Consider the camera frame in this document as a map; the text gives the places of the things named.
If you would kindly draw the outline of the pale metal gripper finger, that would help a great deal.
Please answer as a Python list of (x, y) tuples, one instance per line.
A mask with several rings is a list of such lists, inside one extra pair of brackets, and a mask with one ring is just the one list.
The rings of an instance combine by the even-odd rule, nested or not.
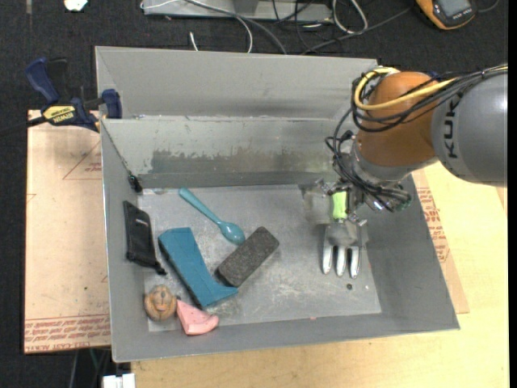
[(322, 272), (332, 268), (343, 276), (346, 268), (351, 279), (359, 275), (362, 254), (368, 243), (368, 221), (333, 222), (326, 227), (322, 245)]
[(330, 196), (326, 183), (318, 179), (311, 184), (301, 186), (301, 195), (305, 217), (313, 225), (330, 223)]

